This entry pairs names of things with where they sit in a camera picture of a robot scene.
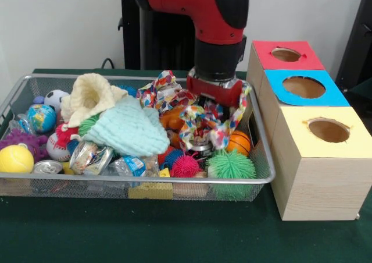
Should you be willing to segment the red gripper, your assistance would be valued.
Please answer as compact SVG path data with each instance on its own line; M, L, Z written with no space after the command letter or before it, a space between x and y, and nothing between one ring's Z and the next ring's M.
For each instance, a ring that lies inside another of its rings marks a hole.
M237 107L242 91L243 82L237 78L230 81L207 81L189 74L187 88L196 95L215 100L218 104L227 107Z

